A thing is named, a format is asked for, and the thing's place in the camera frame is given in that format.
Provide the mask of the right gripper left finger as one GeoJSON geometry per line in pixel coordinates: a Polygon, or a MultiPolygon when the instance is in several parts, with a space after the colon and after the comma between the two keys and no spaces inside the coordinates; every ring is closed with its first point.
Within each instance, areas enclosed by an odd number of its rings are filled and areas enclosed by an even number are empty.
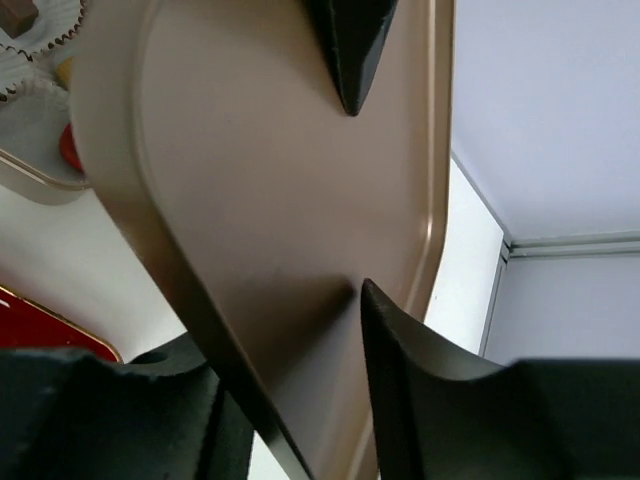
{"type": "Polygon", "coordinates": [[[122,364],[1,353],[4,479],[245,479],[253,427],[187,334],[122,364]]]}

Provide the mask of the gold tin lid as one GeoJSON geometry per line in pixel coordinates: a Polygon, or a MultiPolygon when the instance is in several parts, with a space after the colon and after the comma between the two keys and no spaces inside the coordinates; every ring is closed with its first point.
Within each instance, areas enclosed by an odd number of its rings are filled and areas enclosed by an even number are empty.
{"type": "Polygon", "coordinates": [[[455,5],[401,1],[360,112],[304,1],[94,1],[89,182],[292,479],[378,475],[359,291],[422,317],[443,250],[455,5]]]}

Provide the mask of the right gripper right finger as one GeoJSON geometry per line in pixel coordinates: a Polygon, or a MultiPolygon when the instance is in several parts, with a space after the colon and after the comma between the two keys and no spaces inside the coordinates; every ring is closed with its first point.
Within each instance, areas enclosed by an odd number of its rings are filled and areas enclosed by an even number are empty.
{"type": "Polygon", "coordinates": [[[639,364],[500,366],[442,337],[373,281],[361,326],[385,479],[635,479],[639,364]]]}

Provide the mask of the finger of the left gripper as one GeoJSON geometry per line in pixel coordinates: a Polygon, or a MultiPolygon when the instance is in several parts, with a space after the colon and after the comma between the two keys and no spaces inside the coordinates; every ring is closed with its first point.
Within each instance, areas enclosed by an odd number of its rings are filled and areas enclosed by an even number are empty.
{"type": "Polygon", "coordinates": [[[294,65],[342,117],[359,115],[373,84],[398,3],[295,1],[294,65]]]}

